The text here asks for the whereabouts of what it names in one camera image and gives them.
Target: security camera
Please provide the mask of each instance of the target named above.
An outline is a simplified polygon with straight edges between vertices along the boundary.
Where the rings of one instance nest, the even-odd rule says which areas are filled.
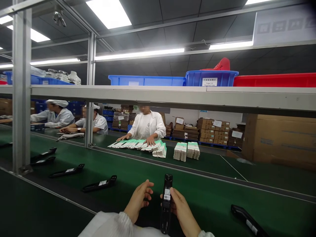
[[[66,23],[63,18],[63,11],[59,5],[56,6],[54,14],[53,14],[53,20],[56,23],[56,25],[61,26],[63,25],[66,27]]]

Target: red plastic crate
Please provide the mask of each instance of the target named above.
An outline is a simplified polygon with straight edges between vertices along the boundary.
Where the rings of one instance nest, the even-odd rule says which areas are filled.
[[[237,76],[235,87],[316,87],[316,73]]]

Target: fluorescent light tube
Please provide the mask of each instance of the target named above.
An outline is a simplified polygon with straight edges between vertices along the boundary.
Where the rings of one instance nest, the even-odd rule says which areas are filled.
[[[119,0],[92,0],[87,5],[108,29],[132,25]]]
[[[13,26],[7,26],[10,30],[13,30]],[[46,37],[45,35],[42,35],[41,33],[37,32],[36,30],[31,29],[31,39],[35,42],[43,42],[50,40],[50,38]]]
[[[57,64],[57,63],[71,63],[71,62],[79,62],[80,60],[77,58],[74,59],[61,59],[61,60],[47,60],[47,61],[38,61],[31,62],[32,66],[35,65],[45,65],[45,64]]]
[[[247,47],[247,46],[253,46],[253,41],[214,44],[214,45],[210,45],[209,49],[239,48],[239,47]]]
[[[0,18],[0,24],[4,24],[4,23],[7,23],[9,21],[13,21],[13,18],[11,16],[4,16],[2,18]]]
[[[184,48],[166,49],[166,50],[147,51],[147,52],[138,52],[138,53],[105,55],[105,56],[95,57],[95,60],[98,61],[98,60],[104,60],[104,59],[132,58],[132,57],[140,57],[140,56],[183,53],[183,52],[184,52]]]
[[[268,2],[268,1],[272,1],[272,0],[248,0],[245,5]]]
[[[13,67],[13,64],[3,64],[3,65],[0,65],[0,68],[12,68]]]

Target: black device on conveyor belt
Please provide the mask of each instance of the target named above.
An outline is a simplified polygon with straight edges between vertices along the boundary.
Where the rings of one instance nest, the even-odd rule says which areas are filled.
[[[72,169],[67,169],[67,170],[63,170],[63,171],[58,171],[56,173],[51,174],[49,177],[50,178],[57,178],[57,177],[62,177],[62,176],[68,176],[68,175],[72,175],[72,174],[81,173],[84,166],[85,166],[85,164],[80,164],[80,165],[78,165],[77,168],[72,168]]]
[[[46,160],[39,160],[39,161],[36,161],[34,163],[31,163],[30,165],[31,166],[44,166],[44,165],[48,165],[48,164],[51,164],[54,162],[56,156],[51,156],[49,157],[48,159]]]
[[[165,184],[163,191],[163,200],[161,204],[160,230],[163,234],[168,234],[171,219],[171,193],[173,177],[171,174],[165,174]]]
[[[42,154],[39,154],[38,156],[34,156],[31,158],[31,162],[34,163],[35,161],[39,160],[39,159],[43,159],[44,157],[50,156],[52,154],[54,154],[56,152],[57,148],[56,147],[52,147],[49,149],[49,151],[44,152]]]
[[[269,237],[264,229],[249,215],[249,213],[242,207],[231,205],[230,207],[232,214],[243,223],[245,223],[249,229],[257,237]]]
[[[108,180],[101,181],[98,183],[93,183],[93,184],[90,184],[90,185],[83,187],[82,191],[84,193],[88,193],[88,192],[92,192],[92,191],[110,188],[110,187],[114,186],[116,179],[117,179],[117,176],[112,175],[111,178]]]
[[[0,148],[6,148],[6,147],[10,147],[10,146],[13,146],[13,143],[6,143],[3,145],[0,145]]]

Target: ceiling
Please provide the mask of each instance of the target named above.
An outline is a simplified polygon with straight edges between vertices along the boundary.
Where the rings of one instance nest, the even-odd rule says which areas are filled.
[[[68,4],[99,33],[108,34],[117,31],[136,29],[150,25],[179,21],[215,13],[244,8],[247,0],[120,0],[132,25],[108,30],[86,5],[84,0],[68,0]],[[12,4],[11,0],[1,0],[0,9]],[[32,28],[51,40],[41,43],[32,42],[32,46],[65,42],[87,38],[88,33],[76,20],[64,13],[67,27],[59,27],[52,20],[54,1],[33,8]],[[219,40],[234,37],[251,36],[256,13],[227,16],[183,25],[153,29],[105,38],[115,50],[139,51],[144,48],[169,47],[185,44],[187,50],[208,49],[202,40]],[[12,31],[0,25],[0,47],[12,49]],[[67,57],[87,53],[88,42],[54,46],[32,50],[32,59]],[[96,63],[95,83],[108,85],[108,75],[150,75],[150,76],[185,76],[188,70],[213,68],[223,57],[230,59],[231,70],[240,75],[314,72],[315,45],[294,47],[266,48],[256,50],[230,51],[219,53],[196,54],[187,56],[169,56],[151,59],[122,60]],[[98,54],[108,52],[100,43]],[[0,57],[0,63],[9,59]],[[86,82],[87,64],[41,67],[44,70],[54,68],[70,72],[76,71]]]

